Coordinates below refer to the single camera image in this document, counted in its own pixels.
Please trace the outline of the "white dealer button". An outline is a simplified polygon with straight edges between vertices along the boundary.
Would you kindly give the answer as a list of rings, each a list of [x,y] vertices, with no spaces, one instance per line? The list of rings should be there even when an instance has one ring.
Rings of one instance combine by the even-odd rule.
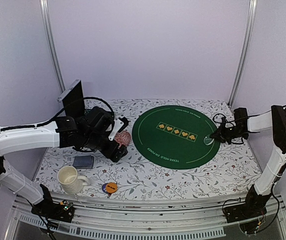
[[[210,137],[210,135],[207,135],[204,137],[203,143],[206,146],[211,145],[214,142],[214,139]]]

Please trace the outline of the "blue small blind button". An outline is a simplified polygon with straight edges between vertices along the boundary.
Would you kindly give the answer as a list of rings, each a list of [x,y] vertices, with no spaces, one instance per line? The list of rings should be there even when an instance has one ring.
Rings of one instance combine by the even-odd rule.
[[[105,184],[102,186],[102,191],[107,194],[108,192],[107,192],[107,190],[106,190],[106,186],[107,186],[107,184],[105,183]]]

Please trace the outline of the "orange big blind button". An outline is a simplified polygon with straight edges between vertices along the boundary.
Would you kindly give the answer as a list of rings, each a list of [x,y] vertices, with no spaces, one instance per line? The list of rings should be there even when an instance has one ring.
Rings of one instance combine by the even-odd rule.
[[[118,190],[118,186],[117,186],[116,183],[109,182],[109,183],[106,184],[106,191],[107,191],[107,193],[113,194],[113,193],[117,192],[117,190]]]

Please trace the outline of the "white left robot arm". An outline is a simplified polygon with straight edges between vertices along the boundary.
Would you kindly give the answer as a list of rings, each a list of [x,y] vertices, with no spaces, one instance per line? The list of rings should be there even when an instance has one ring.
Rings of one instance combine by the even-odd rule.
[[[46,216],[57,213],[57,206],[44,186],[37,185],[13,168],[4,155],[37,148],[73,148],[77,152],[99,151],[107,159],[118,162],[127,147],[114,138],[129,124],[127,118],[95,106],[78,116],[60,116],[44,123],[0,127],[0,184],[37,205]]]

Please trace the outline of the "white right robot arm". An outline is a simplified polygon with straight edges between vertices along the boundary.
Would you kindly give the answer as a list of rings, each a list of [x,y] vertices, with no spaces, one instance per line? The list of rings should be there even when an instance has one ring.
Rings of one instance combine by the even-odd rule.
[[[269,197],[286,169],[286,105],[273,105],[269,111],[258,115],[248,115],[246,108],[239,107],[234,110],[233,120],[223,116],[218,124],[219,127],[204,138],[206,145],[214,141],[231,145],[234,139],[247,140],[249,134],[272,130],[272,153],[262,175],[254,184],[255,195]]]

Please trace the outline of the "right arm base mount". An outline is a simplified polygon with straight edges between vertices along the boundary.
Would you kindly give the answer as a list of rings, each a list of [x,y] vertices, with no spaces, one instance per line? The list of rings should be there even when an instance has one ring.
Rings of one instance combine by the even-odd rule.
[[[263,224],[267,209],[265,207],[259,209],[249,209],[241,198],[237,198],[226,200],[223,203],[222,212],[226,217],[227,223],[254,219],[240,223],[239,228],[246,235],[255,235]]]

